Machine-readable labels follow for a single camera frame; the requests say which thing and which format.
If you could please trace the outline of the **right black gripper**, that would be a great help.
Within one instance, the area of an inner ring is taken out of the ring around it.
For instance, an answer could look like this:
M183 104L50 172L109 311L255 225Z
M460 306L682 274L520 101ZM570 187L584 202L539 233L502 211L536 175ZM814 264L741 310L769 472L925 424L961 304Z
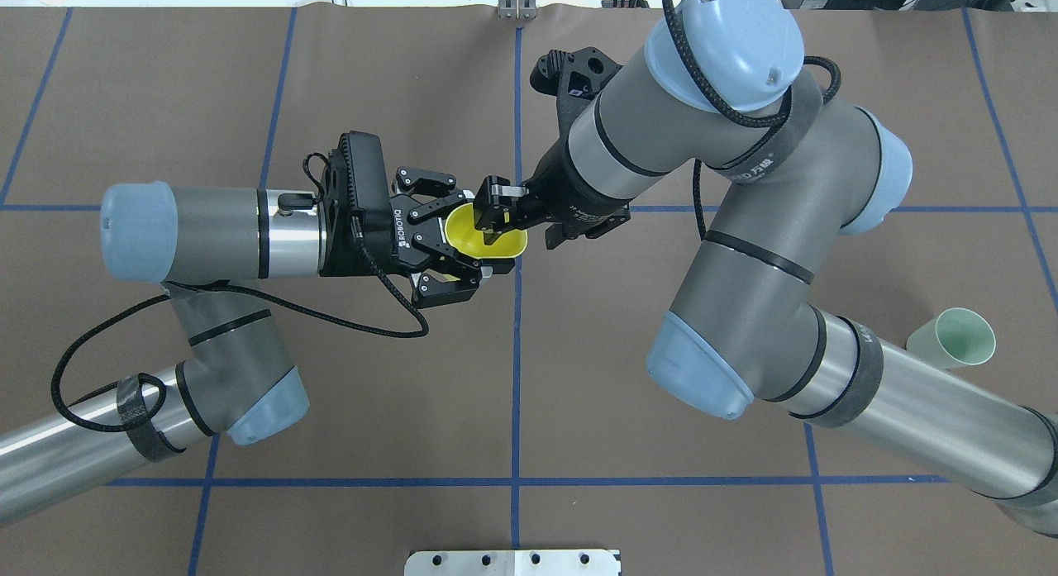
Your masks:
M554 143L544 154L525 187L515 187L495 174L484 177L473 201L473 222L484 234L485 245L494 245L503 234L517 229L512 214L518 200L521 229L550 223L545 232L548 250L582 235L597 240L631 219L627 200L589 187L574 169L570 148L564 142Z

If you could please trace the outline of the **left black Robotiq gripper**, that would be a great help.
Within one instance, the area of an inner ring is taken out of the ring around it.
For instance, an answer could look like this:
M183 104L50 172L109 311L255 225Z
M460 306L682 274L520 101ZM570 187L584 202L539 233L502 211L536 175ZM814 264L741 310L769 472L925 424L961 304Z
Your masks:
M401 166L394 173L393 198L367 206L354 234L354 211L336 197L325 198L326 248L321 276L371 276L360 251L366 248L383 274L412 278L412 305L418 309L466 302L495 274L510 274L514 257L473 253L471 245L446 234L415 234L428 223L443 228L458 206L469 203L453 174Z

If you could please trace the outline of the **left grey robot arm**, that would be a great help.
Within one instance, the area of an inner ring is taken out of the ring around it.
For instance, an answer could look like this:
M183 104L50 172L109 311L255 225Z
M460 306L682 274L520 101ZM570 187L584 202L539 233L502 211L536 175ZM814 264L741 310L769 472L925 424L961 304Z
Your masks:
M421 309L464 302L506 274L527 234L480 233L474 195L449 174L400 169L393 187L373 165L328 163L306 188L118 184L101 206L102 257L122 281L157 283L191 356L174 368L134 373L65 402L60 381L80 336L50 381L56 414L2 438L2 523L181 455L226 433L238 445L300 421L309 400L274 323L277 296L257 278L407 276Z

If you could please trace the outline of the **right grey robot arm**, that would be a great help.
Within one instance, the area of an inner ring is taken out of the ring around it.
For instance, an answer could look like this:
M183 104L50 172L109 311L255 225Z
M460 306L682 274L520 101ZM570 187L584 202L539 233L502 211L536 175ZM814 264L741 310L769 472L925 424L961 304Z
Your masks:
M865 325L810 305L837 237L902 203L913 161L869 110L838 97L779 0L661 0L624 65L586 51L541 59L557 143L521 187L484 180L488 244L545 223L546 245L598 237L689 161L730 182L647 358L651 379L707 414L756 399L869 440L1056 535L1056 417L960 380Z

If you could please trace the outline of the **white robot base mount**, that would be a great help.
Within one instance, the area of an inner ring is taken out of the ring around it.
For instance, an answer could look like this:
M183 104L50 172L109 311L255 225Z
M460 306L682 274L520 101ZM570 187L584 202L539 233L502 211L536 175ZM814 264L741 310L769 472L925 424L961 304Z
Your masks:
M404 575L622 575L618 550L421 550Z

